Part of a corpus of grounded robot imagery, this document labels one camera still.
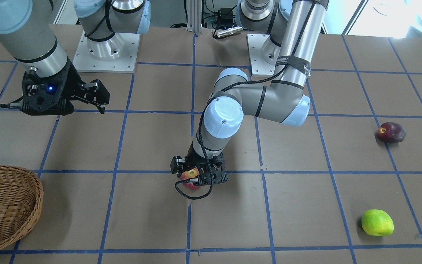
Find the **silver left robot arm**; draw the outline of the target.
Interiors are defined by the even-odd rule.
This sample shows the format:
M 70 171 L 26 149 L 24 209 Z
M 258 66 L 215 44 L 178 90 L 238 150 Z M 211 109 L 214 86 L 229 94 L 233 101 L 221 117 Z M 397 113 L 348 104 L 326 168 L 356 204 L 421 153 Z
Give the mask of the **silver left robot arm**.
M 171 173 L 196 187 L 227 181 L 223 150 L 245 115 L 300 126 L 311 100 L 303 93 L 328 0 L 239 0 L 236 23 L 267 33 L 264 54 L 273 66 L 270 77 L 250 81 L 236 67 L 224 69 L 200 117 L 186 157 L 173 157 Z

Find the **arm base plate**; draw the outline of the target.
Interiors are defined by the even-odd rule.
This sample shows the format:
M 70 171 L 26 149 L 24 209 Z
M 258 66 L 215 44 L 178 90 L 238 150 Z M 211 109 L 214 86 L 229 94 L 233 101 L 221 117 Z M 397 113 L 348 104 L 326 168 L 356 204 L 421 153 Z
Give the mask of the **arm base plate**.
M 274 67 L 266 62 L 263 55 L 263 44 L 267 40 L 265 34 L 248 34 L 248 54 L 251 62 L 251 72 L 255 77 L 269 77 L 273 74 Z
M 73 65 L 78 72 L 134 73 L 140 37 L 140 34 L 116 33 L 110 40 L 96 42 L 82 34 Z

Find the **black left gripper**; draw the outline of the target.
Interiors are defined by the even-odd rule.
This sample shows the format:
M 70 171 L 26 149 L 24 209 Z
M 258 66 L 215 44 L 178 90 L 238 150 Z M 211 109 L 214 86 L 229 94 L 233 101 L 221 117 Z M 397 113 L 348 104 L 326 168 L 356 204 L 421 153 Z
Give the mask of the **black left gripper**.
M 171 159 L 171 173 L 181 175 L 185 171 L 185 179 L 197 179 L 193 184 L 221 184 L 228 181 L 225 172 L 223 153 L 211 159 L 201 157 L 190 150 L 185 158 L 174 156 Z

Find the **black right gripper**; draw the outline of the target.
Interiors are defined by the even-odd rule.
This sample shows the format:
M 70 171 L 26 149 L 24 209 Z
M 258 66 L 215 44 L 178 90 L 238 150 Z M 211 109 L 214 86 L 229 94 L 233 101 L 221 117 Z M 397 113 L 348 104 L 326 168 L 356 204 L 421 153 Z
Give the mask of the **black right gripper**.
M 32 116 L 70 115 L 75 110 L 71 99 L 92 104 L 103 115 L 110 102 L 110 92 L 100 80 L 85 84 L 71 61 L 50 77 L 40 77 L 33 70 L 24 73 L 23 113 Z

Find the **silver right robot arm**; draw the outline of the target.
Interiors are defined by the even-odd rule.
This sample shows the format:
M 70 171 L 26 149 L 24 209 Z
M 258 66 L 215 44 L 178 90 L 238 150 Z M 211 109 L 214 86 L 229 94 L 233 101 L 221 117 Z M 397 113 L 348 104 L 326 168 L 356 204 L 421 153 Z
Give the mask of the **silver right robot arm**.
M 79 50 L 93 70 L 109 62 L 111 70 L 120 70 L 119 60 L 131 59 L 125 35 L 149 31 L 148 0 L 76 0 L 74 8 L 84 31 Z M 22 96 L 0 107 L 32 116 L 69 115 L 77 100 L 104 114 L 110 93 L 100 80 L 81 79 L 83 55 L 69 59 L 48 24 L 53 9 L 52 0 L 0 0 L 0 43 L 25 68 Z

